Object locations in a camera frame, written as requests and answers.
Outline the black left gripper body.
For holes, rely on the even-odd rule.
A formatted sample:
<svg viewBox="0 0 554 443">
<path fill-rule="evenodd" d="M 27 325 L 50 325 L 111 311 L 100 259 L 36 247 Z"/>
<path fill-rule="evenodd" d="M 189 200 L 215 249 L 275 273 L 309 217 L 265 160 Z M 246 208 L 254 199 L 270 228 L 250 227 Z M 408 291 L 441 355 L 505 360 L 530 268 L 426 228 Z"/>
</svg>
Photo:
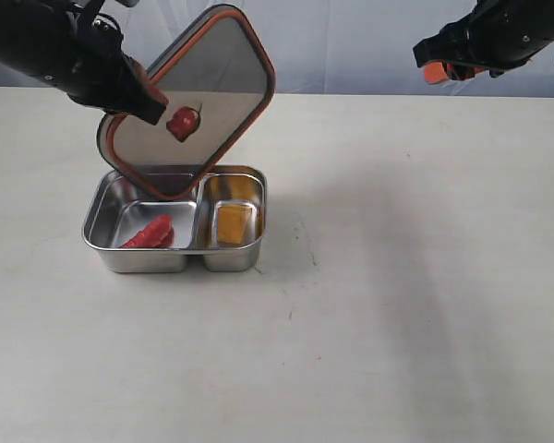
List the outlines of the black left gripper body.
<svg viewBox="0 0 554 443">
<path fill-rule="evenodd" d="M 0 1 L 0 64 L 64 92 L 73 102 L 157 124 L 166 109 L 126 101 L 124 35 L 101 1 Z"/>
</svg>

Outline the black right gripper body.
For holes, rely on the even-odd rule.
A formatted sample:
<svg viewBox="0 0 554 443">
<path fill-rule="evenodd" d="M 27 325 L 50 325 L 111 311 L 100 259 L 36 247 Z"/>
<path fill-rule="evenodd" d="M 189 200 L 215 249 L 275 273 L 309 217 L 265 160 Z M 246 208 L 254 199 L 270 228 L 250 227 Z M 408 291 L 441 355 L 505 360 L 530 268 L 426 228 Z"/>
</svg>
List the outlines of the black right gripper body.
<svg viewBox="0 0 554 443">
<path fill-rule="evenodd" d="M 529 62 L 554 42 L 554 1 L 478 1 L 472 11 L 413 48 L 416 65 Z"/>
</svg>

